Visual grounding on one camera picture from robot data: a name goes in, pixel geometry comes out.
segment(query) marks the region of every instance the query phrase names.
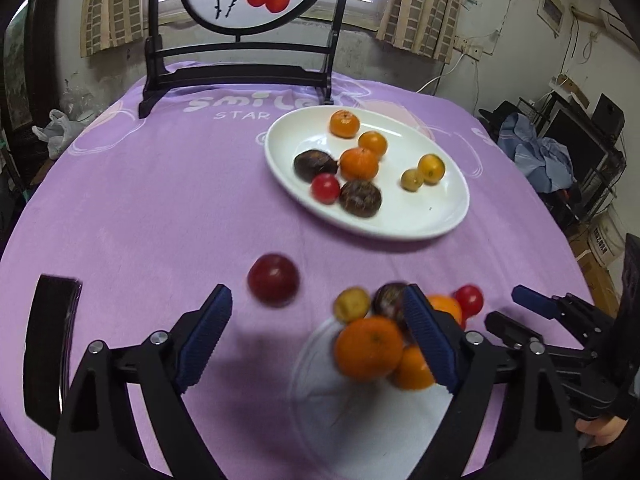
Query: yellow fruit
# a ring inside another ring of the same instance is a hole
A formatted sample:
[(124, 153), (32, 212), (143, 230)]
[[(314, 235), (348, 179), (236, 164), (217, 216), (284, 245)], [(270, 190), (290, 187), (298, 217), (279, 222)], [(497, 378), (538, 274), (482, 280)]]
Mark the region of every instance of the yellow fruit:
[(335, 298), (334, 316), (343, 323), (350, 323), (365, 317), (370, 306), (369, 293), (359, 286), (351, 286)]
[(419, 170), (413, 168), (412, 170), (406, 170), (402, 177), (400, 177), (400, 186), (407, 191), (418, 191), (420, 186), (424, 183), (424, 177)]
[(418, 170), (422, 173), (424, 183), (434, 186), (444, 176), (444, 162), (442, 159), (430, 153), (429, 155), (422, 156), (420, 162), (418, 162)]

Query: speaker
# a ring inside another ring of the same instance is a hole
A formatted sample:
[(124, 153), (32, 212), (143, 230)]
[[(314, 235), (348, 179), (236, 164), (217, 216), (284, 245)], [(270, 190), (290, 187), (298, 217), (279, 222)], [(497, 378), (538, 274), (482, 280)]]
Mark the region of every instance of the speaker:
[(593, 117), (591, 117), (591, 121), (612, 144), (615, 144), (622, 128), (625, 126), (625, 114), (611, 99), (604, 94), (600, 94), (600, 100)]

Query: human hand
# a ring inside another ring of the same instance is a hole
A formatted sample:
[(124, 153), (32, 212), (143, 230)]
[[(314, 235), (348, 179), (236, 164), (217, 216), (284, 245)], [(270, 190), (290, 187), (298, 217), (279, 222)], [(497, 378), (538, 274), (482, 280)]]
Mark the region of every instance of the human hand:
[(622, 420), (617, 416), (601, 416), (596, 420), (587, 422), (578, 419), (575, 422), (575, 429), (581, 433), (592, 435), (593, 441), (588, 447), (606, 446), (616, 440), (622, 430), (625, 429), (626, 420)]

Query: curtain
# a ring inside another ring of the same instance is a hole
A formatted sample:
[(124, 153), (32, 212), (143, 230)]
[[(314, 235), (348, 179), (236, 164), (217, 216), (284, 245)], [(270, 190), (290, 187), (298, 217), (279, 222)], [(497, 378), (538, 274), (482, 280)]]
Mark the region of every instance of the curtain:
[(388, 0), (377, 38), (450, 62), (462, 0)]
[(140, 40), (141, 0), (82, 0), (80, 56)]

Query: purple tablecloth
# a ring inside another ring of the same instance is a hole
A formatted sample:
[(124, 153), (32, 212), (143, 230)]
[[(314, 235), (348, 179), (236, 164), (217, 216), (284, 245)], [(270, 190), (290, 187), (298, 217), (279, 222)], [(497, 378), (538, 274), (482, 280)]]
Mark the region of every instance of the purple tablecloth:
[[(71, 355), (86, 346), (138, 344), (198, 308), (217, 283), (233, 291), (234, 313), (200, 383), (184, 402), (230, 480), (327, 478), (292, 430), (287, 386), (309, 335), (347, 286), (375, 290), (406, 280), (447, 294), (477, 283), (483, 313), (499, 309), (577, 346), (558, 324), (514, 305), (522, 283), (543, 294), (590, 299), (570, 248), (542, 202), (481, 125), (446, 100), (336, 75), (336, 104), (367, 107), (433, 136), (468, 180), (471, 205), (452, 233), (424, 243), (361, 238), (302, 209), (271, 177), (264, 133), (295, 107), (317, 104), (312, 89), (226, 86), (170, 92), (137, 119), (142, 83), (110, 107), (67, 150), (26, 207), (0, 262), (0, 413), (48, 475), (54, 439), (24, 414), (22, 353), (42, 273), (83, 282)], [(287, 308), (257, 303), (246, 273), (263, 253), (288, 254), (302, 289)], [(483, 316), (468, 328), (483, 330)], [(140, 392), (134, 412), (152, 465), (166, 471)], [(468, 469), (482, 465), (497, 403)]]

